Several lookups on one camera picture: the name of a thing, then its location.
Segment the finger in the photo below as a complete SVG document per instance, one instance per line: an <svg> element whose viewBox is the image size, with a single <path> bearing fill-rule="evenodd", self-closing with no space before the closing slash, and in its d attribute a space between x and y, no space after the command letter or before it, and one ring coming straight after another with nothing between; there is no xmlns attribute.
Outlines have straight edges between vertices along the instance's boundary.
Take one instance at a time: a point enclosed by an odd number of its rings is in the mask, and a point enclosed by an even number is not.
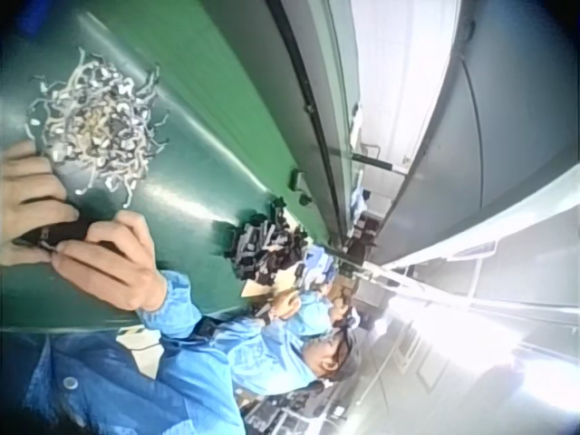
<svg viewBox="0 0 580 435"><path fill-rule="evenodd" d="M2 266L50 263L51 255L40 247L5 246L2 250Z"/></svg>
<svg viewBox="0 0 580 435"><path fill-rule="evenodd" d="M140 265L150 265L151 256L149 253L146 252L131 230L119 222L95 222L89 227L86 241L92 243L112 242L131 261Z"/></svg>
<svg viewBox="0 0 580 435"><path fill-rule="evenodd" d="M14 209L14 214L17 217L14 220L15 237L31 229L61 222L74 222L79 218L79 212L74 207L55 199L22 204Z"/></svg>
<svg viewBox="0 0 580 435"><path fill-rule="evenodd" d="M83 292L102 301L130 310L127 287L104 273L59 253L53 253L54 270Z"/></svg>
<svg viewBox="0 0 580 435"><path fill-rule="evenodd" d="M79 240L67 240L60 243L56 250L64 256L101 270L128 285L134 285L138 281L135 266L129 260L106 247Z"/></svg>
<svg viewBox="0 0 580 435"><path fill-rule="evenodd" d="M154 253L153 238L143 215L130 210L121 210L114 220L129 227L139 242L149 249L151 254Z"/></svg>
<svg viewBox="0 0 580 435"><path fill-rule="evenodd" d="M53 174L31 175L13 180L13 198L24 202L35 198L66 199L66 190L61 181Z"/></svg>
<svg viewBox="0 0 580 435"><path fill-rule="evenodd" d="M36 153L36 147L31 140L22 140L15 143L8 150L3 152L4 159L21 159L22 157L33 156Z"/></svg>
<svg viewBox="0 0 580 435"><path fill-rule="evenodd" d="M53 168L45 157L30 157L21 160L8 160L2 167L4 177L23 177L26 175L51 174Z"/></svg>

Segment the green panel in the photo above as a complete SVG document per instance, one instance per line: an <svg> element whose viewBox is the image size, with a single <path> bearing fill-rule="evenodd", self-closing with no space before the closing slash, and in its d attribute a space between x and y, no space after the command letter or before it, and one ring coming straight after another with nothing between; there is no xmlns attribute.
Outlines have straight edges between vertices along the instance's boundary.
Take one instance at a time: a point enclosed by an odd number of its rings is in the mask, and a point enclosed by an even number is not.
<svg viewBox="0 0 580 435"><path fill-rule="evenodd" d="M239 305L242 283L220 256L230 225L252 210L265 211L272 193L311 235L326 238L314 207L302 208L287 189L295 166L288 149L235 55L198 2L137 0L87 3L89 10L55 11L33 40L4 41L2 137L7 146L24 137L27 105L38 95L28 78L66 79L78 62L76 45L100 53L142 80L158 62L158 115L171 111L159 131L171 143L137 187L132 209L145 215L158 260L188 274L193 299L205 312ZM69 192L87 174L59 172ZM97 188L70 196L82 213L109 218L124 196ZM3 327L86 329L134 324L133 314L112 310L83 295L48 266L2 270Z"/></svg>

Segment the green conveyor belt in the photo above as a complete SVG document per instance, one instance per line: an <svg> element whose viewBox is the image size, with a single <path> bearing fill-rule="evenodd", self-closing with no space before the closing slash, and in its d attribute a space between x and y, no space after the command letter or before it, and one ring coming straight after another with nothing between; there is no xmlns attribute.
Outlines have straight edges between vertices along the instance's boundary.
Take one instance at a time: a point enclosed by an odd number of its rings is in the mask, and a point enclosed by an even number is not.
<svg viewBox="0 0 580 435"><path fill-rule="evenodd" d="M141 81L154 63L161 69L156 112L171 112L159 129L170 145L150 165L131 209L143 213L158 261L186 273L194 302L204 312L242 304L243 283L221 256L229 225L253 210L266 211L273 195L318 240L327 238L316 207L303 208L287 188L295 167L252 82L197 1L101 0L75 10L53 10L40 34L3 40L2 136L8 146L24 135L25 111L38 96L35 74L66 80L78 62L76 46L100 53ZM88 174L59 172L67 190L86 185ZM104 186L70 201L85 215L110 218L122 193ZM136 323L83 295L49 266L2 270L4 328L78 330Z"/></svg>

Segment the wire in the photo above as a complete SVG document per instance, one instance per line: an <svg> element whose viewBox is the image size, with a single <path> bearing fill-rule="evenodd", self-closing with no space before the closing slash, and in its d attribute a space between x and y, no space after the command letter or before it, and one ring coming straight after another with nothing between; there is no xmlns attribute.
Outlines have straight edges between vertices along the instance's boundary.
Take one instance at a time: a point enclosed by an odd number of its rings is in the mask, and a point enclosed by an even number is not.
<svg viewBox="0 0 580 435"><path fill-rule="evenodd" d="M150 344L149 346L141 347L141 348L138 348L138 349L131 349L128 346L125 346L125 347L127 347L127 349L129 349L131 352L141 352L141 351L147 351L148 349L152 349L155 346L160 346L160 344L159 343L154 343L154 344Z"/></svg>
<svg viewBox="0 0 580 435"><path fill-rule="evenodd" d="M479 208L483 208L483 139L481 136L481 123L479 121L479 108L478 102L475 99L475 91L473 90L473 82L471 81L471 75L469 74L468 66L465 63L465 58L463 56L459 57L459 62L463 67L465 72L465 77L468 81L469 95L471 96L471 102L473 103L473 112L475 114L475 124L478 130L478 145L479 145Z"/></svg>

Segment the factory worker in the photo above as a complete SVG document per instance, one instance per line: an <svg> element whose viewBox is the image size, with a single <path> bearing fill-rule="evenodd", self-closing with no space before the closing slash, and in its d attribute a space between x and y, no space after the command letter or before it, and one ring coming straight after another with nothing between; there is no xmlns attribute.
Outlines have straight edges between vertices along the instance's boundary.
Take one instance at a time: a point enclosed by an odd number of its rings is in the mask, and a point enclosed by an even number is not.
<svg viewBox="0 0 580 435"><path fill-rule="evenodd" d="M284 319L302 308L298 298L293 300L296 296L296 292L277 296L265 319L239 317L220 324L213 333L213 344L227 353L237 385L256 394L283 394L316 380L338 382L356 371L360 353L349 328L332 332L331 327L314 339L288 329ZM290 312L276 309L280 297L289 301L284 306L290 306ZM342 301L337 306L330 311L339 314L348 309ZM328 308L323 314L332 320Z"/></svg>
<svg viewBox="0 0 580 435"><path fill-rule="evenodd" d="M93 224L85 241L63 242L52 254L15 246L13 239L25 232L78 214L63 203L63 185L48 161L34 156L32 143L3 157L2 265L52 264L81 291L136 311L148 328L159 329L164 354L152 380L115 341L115 332L2 333L2 432L244 434L228 355L207 340L188 339L201 317L191 304L189 280L157 270L143 217L122 211L111 222ZM124 256L101 241L114 243Z"/></svg>

